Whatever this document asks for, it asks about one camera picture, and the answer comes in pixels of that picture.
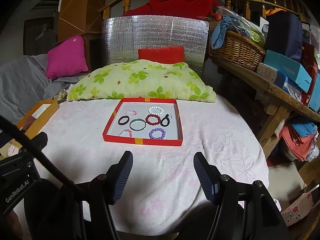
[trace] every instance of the magenta cushion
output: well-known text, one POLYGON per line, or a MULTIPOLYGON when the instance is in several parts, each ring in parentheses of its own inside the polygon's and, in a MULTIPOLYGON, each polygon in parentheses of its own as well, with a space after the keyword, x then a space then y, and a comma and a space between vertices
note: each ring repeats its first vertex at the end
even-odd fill
POLYGON ((82 71, 88 71, 82 36, 67 39, 48 51, 48 68, 45 75, 51 80, 73 76, 82 71))

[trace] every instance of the orange strap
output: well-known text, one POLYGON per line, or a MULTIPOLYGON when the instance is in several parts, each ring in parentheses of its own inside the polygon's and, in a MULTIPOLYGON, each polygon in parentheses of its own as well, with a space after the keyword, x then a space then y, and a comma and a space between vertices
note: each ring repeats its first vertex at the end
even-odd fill
POLYGON ((285 11, 285 12, 286 12, 286 10, 281 9, 281 8, 269 9, 268 11, 266 11, 266 15, 269 16, 269 15, 272 15, 272 14, 274 14, 274 13, 276 13, 276 12, 279 12, 279 11, 285 11))

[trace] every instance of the silver foil sheet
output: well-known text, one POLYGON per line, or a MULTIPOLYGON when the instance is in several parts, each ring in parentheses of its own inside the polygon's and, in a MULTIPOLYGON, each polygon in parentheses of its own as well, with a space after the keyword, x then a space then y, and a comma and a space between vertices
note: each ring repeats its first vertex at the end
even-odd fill
POLYGON ((209 24, 172 16, 126 16, 104 20, 105 64, 138 59, 138 49, 183 46, 185 62, 202 73, 209 24))

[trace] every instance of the red beaded bracelet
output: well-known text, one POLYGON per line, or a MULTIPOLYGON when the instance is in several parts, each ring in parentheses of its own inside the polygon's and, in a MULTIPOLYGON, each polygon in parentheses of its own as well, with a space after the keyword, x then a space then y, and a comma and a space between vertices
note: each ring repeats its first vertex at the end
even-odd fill
POLYGON ((148 114, 147 117, 146 117, 146 123, 149 124, 149 125, 157 125, 157 124, 160 124, 161 122, 161 119, 158 115, 155 115, 155 114, 148 114), (150 122, 148 119, 149 117, 155 117, 156 119, 158 119, 158 122, 150 122))

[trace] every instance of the wicker basket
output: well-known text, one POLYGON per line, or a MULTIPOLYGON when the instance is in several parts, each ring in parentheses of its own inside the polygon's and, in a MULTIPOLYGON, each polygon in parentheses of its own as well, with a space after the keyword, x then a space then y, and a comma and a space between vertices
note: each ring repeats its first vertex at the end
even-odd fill
POLYGON ((230 30, 226 31, 223 45, 219 49, 212 49, 209 44, 209 55, 222 57, 252 71, 256 71, 265 54, 253 41, 230 30))

